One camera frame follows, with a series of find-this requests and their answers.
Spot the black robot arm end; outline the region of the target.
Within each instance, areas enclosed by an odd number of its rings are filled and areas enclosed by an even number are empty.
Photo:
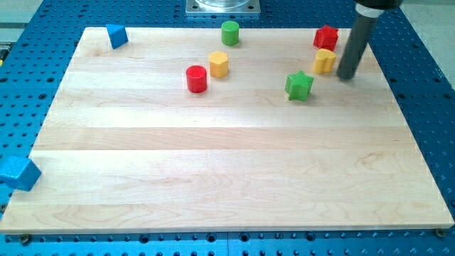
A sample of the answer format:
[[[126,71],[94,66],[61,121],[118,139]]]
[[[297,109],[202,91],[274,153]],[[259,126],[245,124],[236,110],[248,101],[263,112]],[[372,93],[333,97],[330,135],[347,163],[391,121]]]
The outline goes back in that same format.
[[[383,12],[396,9],[404,0],[355,0],[355,10],[368,18],[378,18]]]

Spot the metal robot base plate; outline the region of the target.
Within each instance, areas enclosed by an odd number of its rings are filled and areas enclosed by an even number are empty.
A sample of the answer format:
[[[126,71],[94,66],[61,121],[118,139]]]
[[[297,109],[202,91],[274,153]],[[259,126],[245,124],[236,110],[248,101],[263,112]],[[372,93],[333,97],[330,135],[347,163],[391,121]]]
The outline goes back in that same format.
[[[185,0],[187,16],[241,15],[261,13],[260,0]]]

